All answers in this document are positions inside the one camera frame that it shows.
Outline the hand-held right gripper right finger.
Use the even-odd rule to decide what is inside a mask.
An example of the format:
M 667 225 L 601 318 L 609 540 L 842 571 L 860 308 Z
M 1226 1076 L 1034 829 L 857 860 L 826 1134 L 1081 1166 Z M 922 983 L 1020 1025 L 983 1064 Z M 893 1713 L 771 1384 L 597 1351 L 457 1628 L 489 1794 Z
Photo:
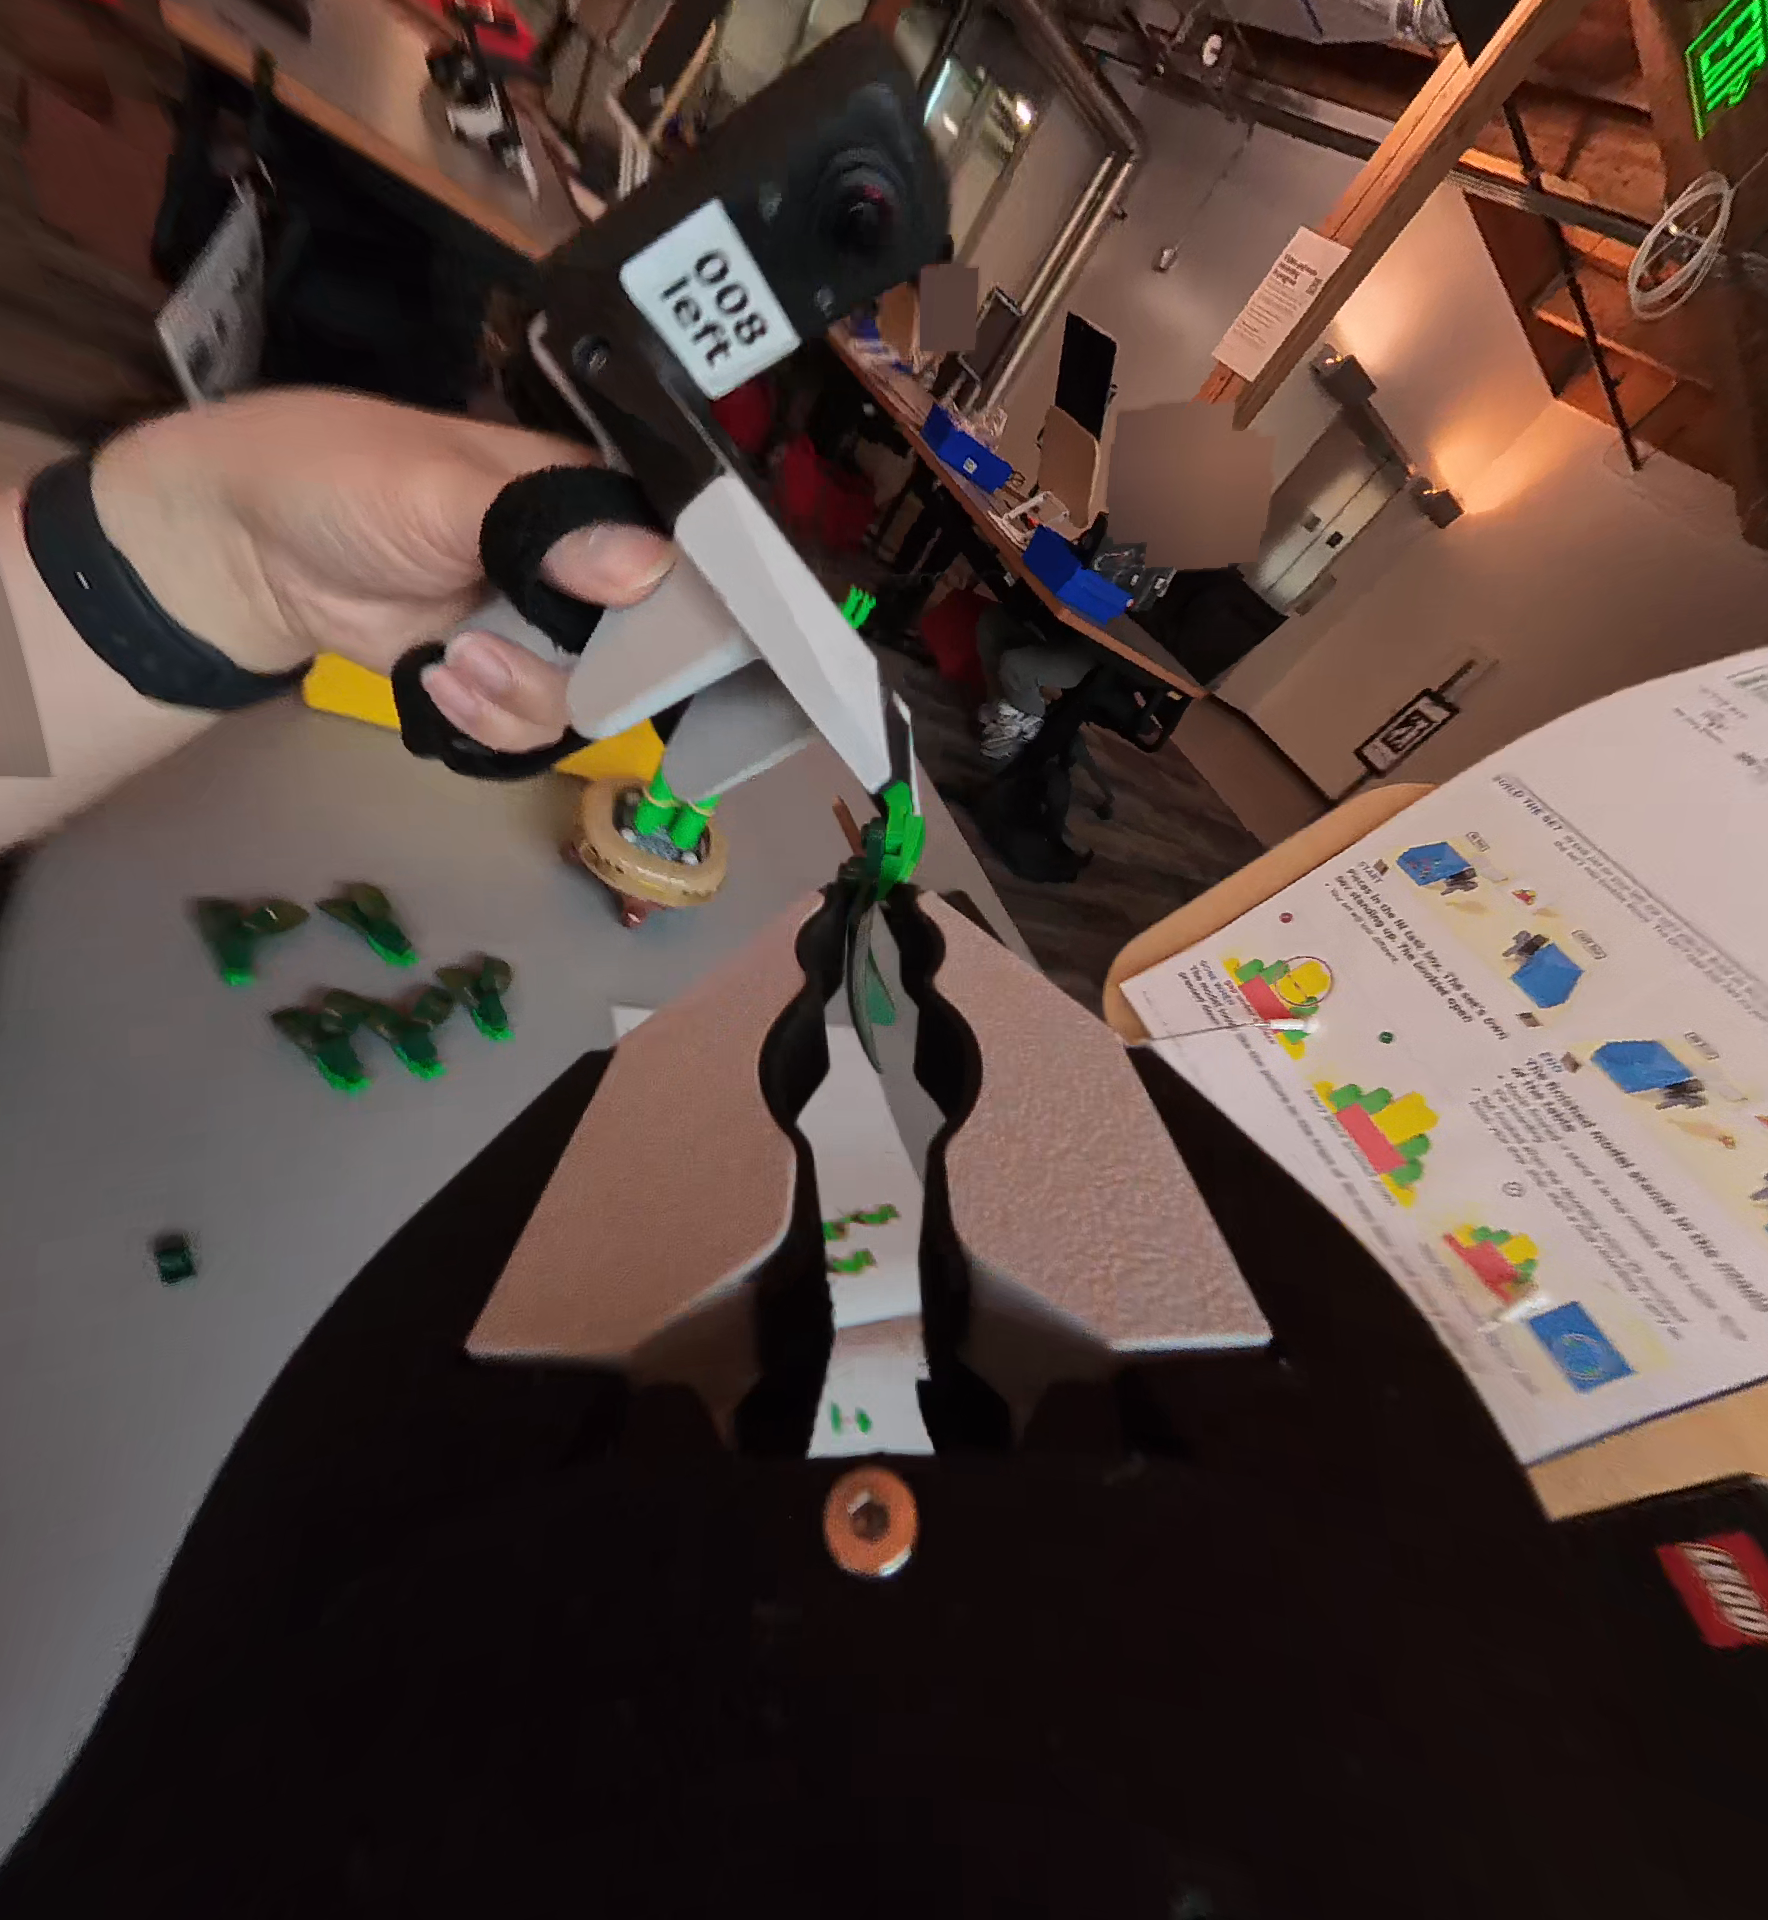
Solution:
M 1263 1357 L 1271 1326 L 1128 1044 L 949 899 L 892 901 L 917 1009 L 919 1412 L 1011 1453 L 1051 1398 L 1115 1406 L 1160 1364 Z

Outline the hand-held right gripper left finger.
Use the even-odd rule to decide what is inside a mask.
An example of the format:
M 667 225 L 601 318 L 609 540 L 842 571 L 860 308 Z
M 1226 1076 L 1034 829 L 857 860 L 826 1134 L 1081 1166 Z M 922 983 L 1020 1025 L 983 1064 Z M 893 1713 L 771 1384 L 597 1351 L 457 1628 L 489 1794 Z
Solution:
M 834 885 L 802 897 L 609 1051 L 468 1357 L 691 1389 L 742 1453 L 808 1445 L 833 1308 L 802 1115 L 842 912 Z

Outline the green lego plant stem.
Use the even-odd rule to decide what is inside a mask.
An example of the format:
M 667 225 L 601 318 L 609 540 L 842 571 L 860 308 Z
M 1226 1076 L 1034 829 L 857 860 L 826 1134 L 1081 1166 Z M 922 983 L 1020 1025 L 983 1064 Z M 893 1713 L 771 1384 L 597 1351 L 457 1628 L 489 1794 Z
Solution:
M 877 910 L 900 885 L 917 875 L 928 823 L 910 779 L 893 779 L 874 807 L 877 815 L 865 826 L 859 823 L 844 800 L 834 800 L 833 815 L 850 846 L 834 881 L 850 1021 L 864 1054 L 874 1072 L 883 1072 L 877 1031 L 896 1025 L 896 1003 L 872 950 Z

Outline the person's left forearm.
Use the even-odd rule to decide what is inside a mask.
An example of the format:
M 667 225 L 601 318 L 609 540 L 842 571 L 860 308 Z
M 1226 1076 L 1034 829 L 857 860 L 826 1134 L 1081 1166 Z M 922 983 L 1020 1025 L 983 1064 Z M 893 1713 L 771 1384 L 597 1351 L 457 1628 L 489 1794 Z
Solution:
M 6 585 L 52 769 L 0 776 L 0 853 L 65 828 L 219 724 L 216 714 L 139 695 L 83 644 L 35 571 L 8 567 Z

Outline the lego instruction booklet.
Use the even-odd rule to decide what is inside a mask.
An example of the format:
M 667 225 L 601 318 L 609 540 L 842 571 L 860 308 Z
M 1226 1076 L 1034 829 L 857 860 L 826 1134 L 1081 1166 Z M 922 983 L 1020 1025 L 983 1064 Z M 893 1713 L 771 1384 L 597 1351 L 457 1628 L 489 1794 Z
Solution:
M 827 1028 L 829 1066 L 802 1115 L 820 1184 L 833 1308 L 810 1456 L 931 1453 L 919 1379 L 919 1178 L 887 1095 L 850 1026 Z

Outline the tan round lego pot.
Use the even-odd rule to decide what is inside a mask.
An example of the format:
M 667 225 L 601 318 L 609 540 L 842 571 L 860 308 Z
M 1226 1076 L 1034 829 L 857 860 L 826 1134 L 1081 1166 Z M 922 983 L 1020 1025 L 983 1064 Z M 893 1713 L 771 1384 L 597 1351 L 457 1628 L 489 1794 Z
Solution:
M 662 773 L 590 779 L 564 836 L 564 859 L 616 901 L 622 924 L 691 910 L 718 897 L 727 840 L 717 801 L 684 801 Z

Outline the black lego box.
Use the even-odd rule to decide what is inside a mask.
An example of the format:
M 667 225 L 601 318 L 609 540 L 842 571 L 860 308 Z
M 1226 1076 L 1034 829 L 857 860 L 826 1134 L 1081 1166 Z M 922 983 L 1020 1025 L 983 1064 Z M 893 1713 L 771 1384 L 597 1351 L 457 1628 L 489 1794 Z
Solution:
M 1627 1607 L 1688 1626 L 1706 1649 L 1768 1649 L 1768 1480 L 1710 1480 L 1558 1526 Z

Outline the blue storage bin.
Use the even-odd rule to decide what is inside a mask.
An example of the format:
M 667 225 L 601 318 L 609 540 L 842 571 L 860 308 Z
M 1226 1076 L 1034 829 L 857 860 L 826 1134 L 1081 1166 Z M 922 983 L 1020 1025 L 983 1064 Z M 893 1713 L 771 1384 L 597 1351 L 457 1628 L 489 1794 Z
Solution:
M 1021 564 L 1049 596 L 1095 625 L 1109 625 L 1133 604 L 1128 589 L 1085 567 L 1076 545 L 1049 527 L 1031 532 Z
M 981 494 L 999 494 L 1012 478 L 1012 464 L 977 439 L 967 421 L 943 400 L 934 400 L 919 425 L 919 442 L 950 474 Z

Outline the long wooden workbench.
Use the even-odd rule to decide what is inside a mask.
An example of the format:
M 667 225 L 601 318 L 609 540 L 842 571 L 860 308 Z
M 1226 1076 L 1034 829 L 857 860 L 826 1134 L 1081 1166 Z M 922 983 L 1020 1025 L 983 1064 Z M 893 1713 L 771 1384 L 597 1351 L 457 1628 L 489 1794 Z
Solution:
M 1173 689 L 1180 702 L 1199 702 L 1206 688 L 1185 673 L 1185 666 L 1173 659 L 1160 642 L 1147 636 L 1126 615 L 1109 624 L 1085 619 L 1079 610 L 1055 596 L 1040 577 L 1026 564 L 1021 542 L 1012 540 L 994 513 L 994 495 L 947 468 L 940 452 L 922 442 L 922 421 L 930 418 L 930 397 L 909 378 L 896 373 L 896 363 L 883 348 L 851 337 L 847 323 L 836 323 L 827 331 L 827 346 L 834 348 L 839 361 L 854 380 L 871 393 L 885 411 L 896 432 L 909 442 L 910 452 L 928 470 L 940 488 L 955 501 L 959 513 L 967 516 L 972 528 L 969 539 L 977 540 L 988 560 L 988 579 L 999 589 L 1026 589 L 1053 621 L 1062 624 L 1083 641 L 1104 648 L 1111 657 L 1132 664 L 1135 673 L 1149 676 L 1160 686 Z

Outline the black monitor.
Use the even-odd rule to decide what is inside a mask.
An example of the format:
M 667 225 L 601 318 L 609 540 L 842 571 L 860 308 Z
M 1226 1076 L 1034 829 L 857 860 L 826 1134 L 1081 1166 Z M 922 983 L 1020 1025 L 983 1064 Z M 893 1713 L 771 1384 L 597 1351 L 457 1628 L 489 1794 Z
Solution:
M 1102 439 L 1111 408 L 1116 354 L 1109 331 L 1076 310 L 1066 312 L 1053 406 L 1094 442 Z

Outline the yellow tape strip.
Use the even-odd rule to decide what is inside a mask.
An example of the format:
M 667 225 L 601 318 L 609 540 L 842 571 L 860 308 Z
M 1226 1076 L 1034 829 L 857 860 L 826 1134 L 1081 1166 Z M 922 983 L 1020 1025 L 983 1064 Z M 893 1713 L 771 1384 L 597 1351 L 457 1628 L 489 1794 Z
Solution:
M 351 659 L 317 657 L 301 682 L 301 699 L 316 712 L 400 733 L 392 680 Z M 554 773 L 584 779 L 650 779 L 665 759 L 665 750 L 658 725 L 642 721 L 627 733 L 579 744 L 554 760 Z

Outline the black and white marker sign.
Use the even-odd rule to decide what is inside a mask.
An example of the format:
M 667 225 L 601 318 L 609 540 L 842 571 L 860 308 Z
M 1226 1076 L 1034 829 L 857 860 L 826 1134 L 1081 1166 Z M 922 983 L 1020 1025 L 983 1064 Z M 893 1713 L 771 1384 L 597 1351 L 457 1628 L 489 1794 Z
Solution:
M 1369 778 L 1391 776 L 1410 755 L 1449 728 L 1459 704 L 1440 689 L 1423 689 L 1377 725 L 1353 756 Z

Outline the printed instruction sheet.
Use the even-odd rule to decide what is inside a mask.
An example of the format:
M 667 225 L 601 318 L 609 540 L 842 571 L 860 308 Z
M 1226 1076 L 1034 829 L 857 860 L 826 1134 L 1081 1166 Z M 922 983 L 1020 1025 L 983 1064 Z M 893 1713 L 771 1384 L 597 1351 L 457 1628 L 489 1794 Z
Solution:
M 1119 995 L 1527 1468 L 1768 1379 L 1768 648 L 1525 736 Z

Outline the white printed sign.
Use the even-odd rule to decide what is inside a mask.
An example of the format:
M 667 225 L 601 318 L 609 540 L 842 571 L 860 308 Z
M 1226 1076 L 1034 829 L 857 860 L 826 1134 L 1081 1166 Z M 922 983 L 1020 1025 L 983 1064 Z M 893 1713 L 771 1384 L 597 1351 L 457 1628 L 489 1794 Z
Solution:
M 191 406 L 249 391 L 263 373 L 266 231 L 248 184 L 156 316 L 162 352 Z

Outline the white wall notice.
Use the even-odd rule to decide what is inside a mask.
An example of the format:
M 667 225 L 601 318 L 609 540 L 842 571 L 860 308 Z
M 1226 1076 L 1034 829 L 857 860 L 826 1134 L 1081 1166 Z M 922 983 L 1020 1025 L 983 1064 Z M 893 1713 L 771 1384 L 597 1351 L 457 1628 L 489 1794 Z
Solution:
M 1263 282 L 1223 331 L 1214 361 L 1235 378 L 1254 382 L 1309 312 L 1327 280 L 1350 261 L 1350 253 L 1350 246 L 1312 228 L 1297 228 Z

